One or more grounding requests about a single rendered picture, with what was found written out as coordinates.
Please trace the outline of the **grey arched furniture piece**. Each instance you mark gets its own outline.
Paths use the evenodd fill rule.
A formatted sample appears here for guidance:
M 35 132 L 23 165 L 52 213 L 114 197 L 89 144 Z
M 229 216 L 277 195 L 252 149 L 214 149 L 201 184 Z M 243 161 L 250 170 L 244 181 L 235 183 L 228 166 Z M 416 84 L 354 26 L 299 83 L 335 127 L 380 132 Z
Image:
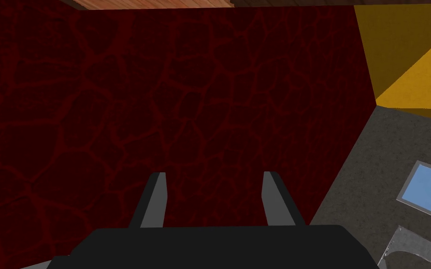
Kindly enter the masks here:
M 431 242 L 399 226 L 378 262 L 379 269 L 387 269 L 385 257 L 398 251 L 414 254 L 431 263 Z

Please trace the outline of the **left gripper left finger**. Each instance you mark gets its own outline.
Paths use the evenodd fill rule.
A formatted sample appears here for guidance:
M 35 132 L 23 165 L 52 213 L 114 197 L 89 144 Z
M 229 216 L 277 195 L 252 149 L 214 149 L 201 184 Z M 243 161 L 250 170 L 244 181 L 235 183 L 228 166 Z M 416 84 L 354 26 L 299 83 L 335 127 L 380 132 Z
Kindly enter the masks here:
M 166 173 L 154 172 L 144 187 L 129 228 L 160 228 L 167 206 Z

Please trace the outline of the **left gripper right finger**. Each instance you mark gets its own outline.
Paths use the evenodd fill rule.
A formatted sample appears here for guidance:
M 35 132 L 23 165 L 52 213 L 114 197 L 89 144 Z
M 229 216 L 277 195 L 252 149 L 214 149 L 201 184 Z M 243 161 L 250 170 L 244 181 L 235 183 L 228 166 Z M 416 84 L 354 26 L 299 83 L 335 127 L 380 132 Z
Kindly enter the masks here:
M 269 226 L 306 225 L 295 201 L 277 172 L 264 172 L 261 198 Z

